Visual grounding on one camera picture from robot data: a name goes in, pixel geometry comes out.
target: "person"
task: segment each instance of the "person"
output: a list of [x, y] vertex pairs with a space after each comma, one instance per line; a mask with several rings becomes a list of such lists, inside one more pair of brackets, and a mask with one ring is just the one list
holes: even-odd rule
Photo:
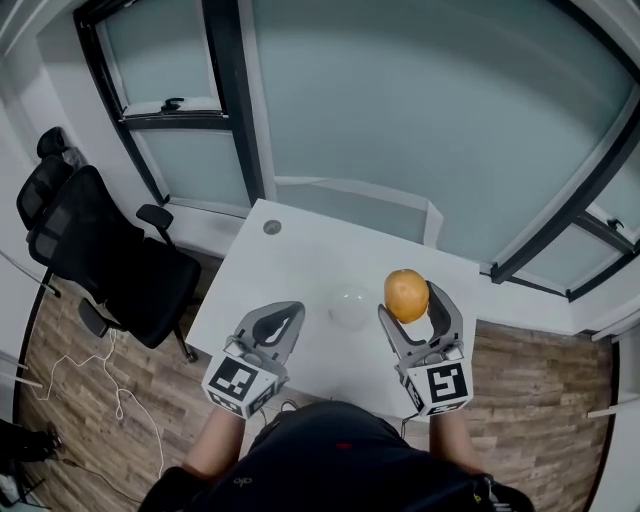
[[182, 466], [162, 475], [140, 511], [534, 510], [485, 473], [461, 410], [431, 418], [430, 452], [344, 402], [280, 412], [239, 461], [244, 426], [214, 409]]

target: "black office chair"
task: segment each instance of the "black office chair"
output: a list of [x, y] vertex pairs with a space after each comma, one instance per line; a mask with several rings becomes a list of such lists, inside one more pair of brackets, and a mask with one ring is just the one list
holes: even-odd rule
[[167, 229], [173, 216], [146, 204], [136, 216], [155, 226], [166, 244], [145, 238], [118, 210], [95, 167], [73, 172], [59, 156], [47, 156], [22, 187], [17, 201], [29, 230], [29, 253], [59, 277], [75, 281], [116, 322], [83, 299], [79, 312], [89, 330], [129, 331], [155, 348], [173, 331], [189, 362], [178, 322], [192, 300], [200, 264], [176, 250]]

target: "frosted glass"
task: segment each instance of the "frosted glass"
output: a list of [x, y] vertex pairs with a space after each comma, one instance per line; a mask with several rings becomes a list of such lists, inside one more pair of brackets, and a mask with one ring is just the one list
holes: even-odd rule
[[315, 185], [277, 187], [278, 202], [422, 243], [426, 212]]
[[18, 0], [0, 0], [0, 27], [5, 23], [16, 3], [18, 3]]
[[544, 0], [254, 0], [275, 173], [429, 198], [490, 263], [601, 140], [632, 80]]
[[631, 153], [615, 177], [595, 200], [608, 214], [635, 231], [640, 228], [640, 149]]
[[171, 196], [250, 207], [231, 133], [139, 131]]
[[193, 0], [138, 1], [102, 23], [128, 100], [122, 103], [212, 96], [215, 82]]
[[569, 288], [615, 254], [611, 246], [572, 225], [522, 270]]

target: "chair base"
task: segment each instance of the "chair base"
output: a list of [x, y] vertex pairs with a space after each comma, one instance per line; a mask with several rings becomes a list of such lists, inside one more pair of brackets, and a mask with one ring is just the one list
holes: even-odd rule
[[188, 363], [195, 363], [198, 360], [198, 354], [196, 354], [193, 350], [189, 350], [187, 344], [184, 342], [184, 336], [182, 335], [182, 331], [180, 330], [180, 326], [176, 325], [173, 328], [173, 334], [176, 335], [176, 339], [178, 340], [178, 345], [180, 346], [180, 350], [187, 359]]

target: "black shirt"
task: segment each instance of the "black shirt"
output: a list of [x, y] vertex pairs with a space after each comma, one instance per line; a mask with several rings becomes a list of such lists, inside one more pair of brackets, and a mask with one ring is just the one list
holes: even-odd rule
[[523, 494], [411, 448], [391, 425], [343, 402], [280, 413], [213, 487], [168, 469], [140, 510], [533, 510]]

